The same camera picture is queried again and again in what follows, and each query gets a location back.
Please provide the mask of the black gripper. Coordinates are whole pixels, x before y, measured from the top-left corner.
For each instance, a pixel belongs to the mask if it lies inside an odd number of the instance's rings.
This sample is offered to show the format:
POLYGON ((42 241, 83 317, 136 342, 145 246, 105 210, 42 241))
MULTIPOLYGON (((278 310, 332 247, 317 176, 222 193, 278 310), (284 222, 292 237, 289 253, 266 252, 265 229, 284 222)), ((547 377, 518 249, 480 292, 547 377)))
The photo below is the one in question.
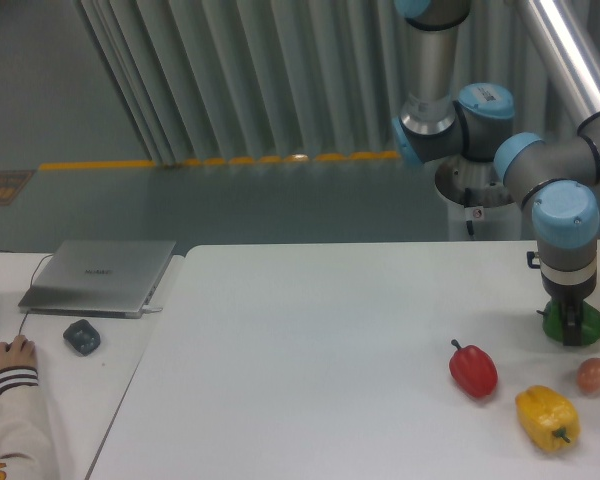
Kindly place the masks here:
POLYGON ((544 273, 541 274, 542 285, 548 295, 560 305, 562 343, 565 346, 582 346, 582 301, 588 298, 597 285, 597 275, 593 274, 586 281, 576 285, 556 283, 544 273))

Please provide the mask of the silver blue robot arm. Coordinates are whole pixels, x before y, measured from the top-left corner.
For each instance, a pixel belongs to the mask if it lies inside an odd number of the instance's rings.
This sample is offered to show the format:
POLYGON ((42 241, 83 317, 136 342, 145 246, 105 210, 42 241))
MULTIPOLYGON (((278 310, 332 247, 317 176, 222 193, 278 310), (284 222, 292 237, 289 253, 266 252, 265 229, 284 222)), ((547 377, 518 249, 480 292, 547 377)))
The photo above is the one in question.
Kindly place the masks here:
POLYGON ((467 1, 399 1, 410 35, 409 95, 392 129, 408 163, 449 161, 493 171, 528 219, 537 247, 527 255, 549 300, 544 333, 566 346, 600 339, 600 312, 588 303, 597 282, 600 213, 600 57, 564 1, 518 1, 514 7, 577 127, 549 144, 513 130, 511 93, 496 84, 450 94, 457 35, 467 1))

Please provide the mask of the white sleeved forearm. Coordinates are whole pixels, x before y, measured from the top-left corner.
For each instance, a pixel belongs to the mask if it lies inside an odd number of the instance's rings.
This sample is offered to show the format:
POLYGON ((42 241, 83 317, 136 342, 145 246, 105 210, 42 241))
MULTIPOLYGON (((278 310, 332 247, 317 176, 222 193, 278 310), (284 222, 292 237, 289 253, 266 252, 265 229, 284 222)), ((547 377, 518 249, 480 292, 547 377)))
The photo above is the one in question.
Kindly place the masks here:
POLYGON ((0 370, 0 479, 58 479, 56 448, 37 369, 0 370))

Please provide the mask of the person's hand on mouse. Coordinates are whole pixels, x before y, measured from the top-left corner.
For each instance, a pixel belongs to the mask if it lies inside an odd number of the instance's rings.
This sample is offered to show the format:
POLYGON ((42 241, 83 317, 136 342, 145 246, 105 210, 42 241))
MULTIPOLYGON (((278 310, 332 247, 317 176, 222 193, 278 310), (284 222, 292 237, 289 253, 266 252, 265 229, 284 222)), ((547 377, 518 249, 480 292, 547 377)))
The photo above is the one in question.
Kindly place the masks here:
POLYGON ((0 342, 0 371, 9 368, 38 368, 36 345, 24 335, 0 342))

